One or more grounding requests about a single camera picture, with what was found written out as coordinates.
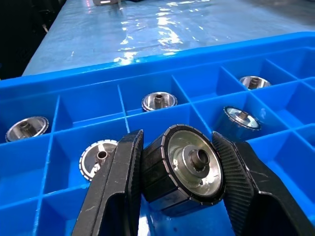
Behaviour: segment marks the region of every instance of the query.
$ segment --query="blue plastic sheet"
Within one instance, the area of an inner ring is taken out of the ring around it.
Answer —
[[[67,0],[24,75],[311,30],[307,0]]]

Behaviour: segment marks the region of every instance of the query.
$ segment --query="table surface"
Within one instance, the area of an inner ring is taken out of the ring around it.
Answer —
[[[310,0],[67,0],[23,75],[313,30]]]

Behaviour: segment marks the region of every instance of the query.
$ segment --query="blue plastic tray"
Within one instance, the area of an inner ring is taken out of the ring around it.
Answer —
[[[315,33],[295,33],[0,82],[0,235],[70,235],[89,182],[79,158],[90,144],[144,129],[145,146],[173,124],[211,137],[223,106],[263,125],[249,143],[285,183],[315,224]],[[248,91],[257,75],[273,86]],[[144,113],[154,91],[179,105]],[[49,119],[47,134],[6,143],[5,132],[31,117]],[[233,235],[220,204],[179,218],[151,212],[143,200],[140,235]]]

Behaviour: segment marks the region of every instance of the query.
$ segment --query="metal hub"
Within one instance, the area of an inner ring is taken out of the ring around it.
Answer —
[[[175,175],[194,194],[216,194],[222,170],[215,151],[200,136],[188,130],[175,132],[169,140],[168,157]]]
[[[153,92],[142,99],[142,108],[146,112],[176,105],[177,98],[167,92]]]
[[[5,134],[5,140],[12,142],[44,134],[49,126],[45,117],[30,117],[15,123]]]
[[[81,155],[79,169],[87,180],[91,181],[105,159],[111,155],[117,146],[115,140],[102,140],[93,143]]]
[[[240,82],[249,90],[271,86],[269,81],[258,76],[245,76],[240,79]]]
[[[234,107],[225,107],[224,112],[230,120],[237,122],[241,126],[249,129],[260,129],[258,121],[249,113]]]

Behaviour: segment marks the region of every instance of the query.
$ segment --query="scratch on gripper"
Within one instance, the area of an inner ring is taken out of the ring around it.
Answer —
[[[265,175],[264,173],[259,173],[259,172],[256,172],[256,171],[250,171],[250,172],[253,172],[253,173],[256,173],[256,174],[259,174],[259,175],[261,175],[261,176],[265,176],[265,177],[267,177],[267,178],[269,178],[267,175]]]
[[[89,208],[89,209],[86,209],[85,212],[89,211],[89,210],[92,210],[93,208],[95,208],[95,206]]]

